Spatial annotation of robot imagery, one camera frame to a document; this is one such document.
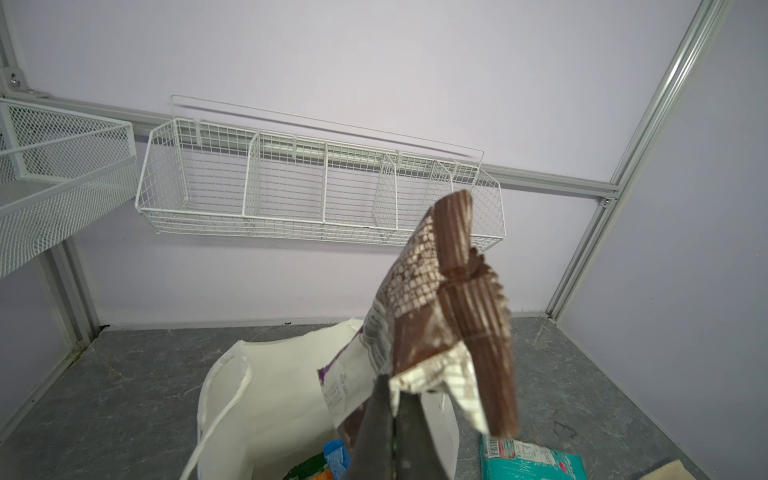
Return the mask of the brown chocolate bar wrapper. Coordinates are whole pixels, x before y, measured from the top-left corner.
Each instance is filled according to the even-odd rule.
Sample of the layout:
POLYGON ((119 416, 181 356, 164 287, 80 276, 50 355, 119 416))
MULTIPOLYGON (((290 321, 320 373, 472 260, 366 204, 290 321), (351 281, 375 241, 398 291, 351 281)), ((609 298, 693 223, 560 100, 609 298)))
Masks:
POLYGON ((472 245, 472 221, 467 190, 429 207, 362 325, 319 370, 324 400, 348 449, 382 375, 389 378, 394 411, 406 394, 444 391, 476 431, 518 434, 511 312, 497 273, 472 245))

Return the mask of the blue snack packet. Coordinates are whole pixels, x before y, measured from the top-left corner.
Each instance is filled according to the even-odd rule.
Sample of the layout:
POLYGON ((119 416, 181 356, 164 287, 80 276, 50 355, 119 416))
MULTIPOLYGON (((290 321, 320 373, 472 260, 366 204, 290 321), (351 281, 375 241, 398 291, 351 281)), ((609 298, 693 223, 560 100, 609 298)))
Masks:
POLYGON ((334 480, 342 480, 350 464, 350 454, 341 439, 326 442, 323 456, 334 480))

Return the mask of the green candy bag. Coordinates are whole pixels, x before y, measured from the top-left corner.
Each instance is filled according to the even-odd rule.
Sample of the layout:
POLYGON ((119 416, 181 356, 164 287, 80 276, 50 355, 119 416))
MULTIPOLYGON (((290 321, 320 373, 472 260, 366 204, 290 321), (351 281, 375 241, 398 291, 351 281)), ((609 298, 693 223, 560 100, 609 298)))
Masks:
POLYGON ((333 480, 333 475, 324 455, 319 453, 293 467, 283 480, 333 480))

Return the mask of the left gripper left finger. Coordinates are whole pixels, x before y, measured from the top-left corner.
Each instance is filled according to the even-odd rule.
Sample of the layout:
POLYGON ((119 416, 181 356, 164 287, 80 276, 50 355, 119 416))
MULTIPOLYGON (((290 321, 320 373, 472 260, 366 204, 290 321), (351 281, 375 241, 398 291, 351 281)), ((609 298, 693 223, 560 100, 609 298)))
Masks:
POLYGON ((380 375, 368 400, 357 441, 344 479, 391 480, 393 467, 393 425, 389 377, 380 375))

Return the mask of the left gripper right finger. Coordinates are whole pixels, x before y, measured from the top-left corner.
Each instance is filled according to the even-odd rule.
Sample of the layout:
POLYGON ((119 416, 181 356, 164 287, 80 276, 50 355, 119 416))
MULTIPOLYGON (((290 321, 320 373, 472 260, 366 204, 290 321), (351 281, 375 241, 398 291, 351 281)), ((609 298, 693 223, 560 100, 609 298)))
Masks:
POLYGON ((394 429, 395 479, 448 479, 437 454, 419 395, 403 393, 400 396, 394 429))

